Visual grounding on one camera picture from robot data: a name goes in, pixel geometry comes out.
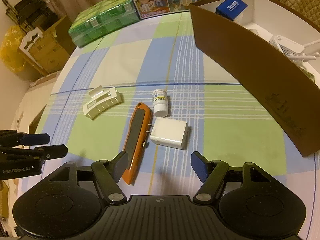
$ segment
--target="tablecloth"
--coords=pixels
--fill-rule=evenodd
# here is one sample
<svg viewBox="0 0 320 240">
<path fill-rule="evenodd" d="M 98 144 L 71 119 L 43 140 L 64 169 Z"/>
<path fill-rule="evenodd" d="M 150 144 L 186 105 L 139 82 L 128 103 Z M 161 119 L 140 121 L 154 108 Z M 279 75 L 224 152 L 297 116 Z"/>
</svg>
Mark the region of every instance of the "tablecloth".
<svg viewBox="0 0 320 240">
<path fill-rule="evenodd" d="M 210 31 L 214 26 L 204 27 Z M 123 102 L 92 121 L 82 105 L 98 85 L 117 87 Z M 169 118 L 188 121 L 188 147 L 178 150 L 150 142 L 134 185 L 122 179 L 118 183 L 127 196 L 192 197 L 201 185 L 190 165 L 195 150 L 230 166 L 254 162 L 303 200 L 307 217 L 299 236 L 316 239 L 318 153 L 303 158 L 260 103 L 196 48 L 189 12 L 140 21 L 74 51 L 37 128 L 51 136 L 51 145 L 67 145 L 69 153 L 47 161 L 42 175 L 24 178 L 21 192 L 67 161 L 81 166 L 115 157 L 123 149 L 135 106 L 144 102 L 152 109 L 157 88 L 167 89 Z"/>
</svg>

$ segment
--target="bottle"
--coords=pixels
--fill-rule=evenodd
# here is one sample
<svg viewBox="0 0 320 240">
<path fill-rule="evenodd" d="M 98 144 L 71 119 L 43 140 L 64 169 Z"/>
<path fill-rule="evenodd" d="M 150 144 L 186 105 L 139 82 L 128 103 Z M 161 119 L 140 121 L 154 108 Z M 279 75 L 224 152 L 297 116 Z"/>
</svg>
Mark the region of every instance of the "bottle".
<svg viewBox="0 0 320 240">
<path fill-rule="evenodd" d="M 155 117 L 166 117 L 168 115 L 168 97 L 164 89 L 156 89 L 152 92 L 152 105 Z"/>
</svg>

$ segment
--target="white wall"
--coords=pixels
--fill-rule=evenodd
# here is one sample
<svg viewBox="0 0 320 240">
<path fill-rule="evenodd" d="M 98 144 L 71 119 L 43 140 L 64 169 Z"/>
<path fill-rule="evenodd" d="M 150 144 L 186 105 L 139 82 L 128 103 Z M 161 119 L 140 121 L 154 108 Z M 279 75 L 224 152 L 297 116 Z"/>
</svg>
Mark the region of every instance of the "white wall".
<svg viewBox="0 0 320 240">
<path fill-rule="evenodd" d="M 20 0 L 9 0 L 15 5 Z M 10 26 L 15 23 L 5 14 L 6 6 L 0 1 L 0 44 Z M 10 129 L 15 111 L 28 90 L 30 81 L 12 73 L 0 60 L 0 130 Z"/>
</svg>

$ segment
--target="green tissue package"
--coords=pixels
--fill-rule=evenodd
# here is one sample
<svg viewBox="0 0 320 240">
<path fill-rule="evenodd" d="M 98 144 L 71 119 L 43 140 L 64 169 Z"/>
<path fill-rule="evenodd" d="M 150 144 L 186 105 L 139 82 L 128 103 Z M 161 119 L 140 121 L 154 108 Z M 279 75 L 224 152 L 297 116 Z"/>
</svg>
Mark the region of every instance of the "green tissue package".
<svg viewBox="0 0 320 240">
<path fill-rule="evenodd" d="M 138 21 L 132 0 L 103 0 L 81 12 L 68 32 L 74 44 L 81 48 Z"/>
</svg>

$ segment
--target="bottle cap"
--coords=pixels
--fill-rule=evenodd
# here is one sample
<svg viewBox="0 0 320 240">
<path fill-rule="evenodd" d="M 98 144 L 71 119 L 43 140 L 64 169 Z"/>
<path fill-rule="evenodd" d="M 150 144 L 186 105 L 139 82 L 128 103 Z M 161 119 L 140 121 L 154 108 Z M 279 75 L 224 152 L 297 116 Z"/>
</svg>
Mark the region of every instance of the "bottle cap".
<svg viewBox="0 0 320 240">
<path fill-rule="evenodd" d="M 168 106 L 166 104 L 156 104 L 153 106 L 155 117 L 166 117 L 168 115 Z"/>
</svg>

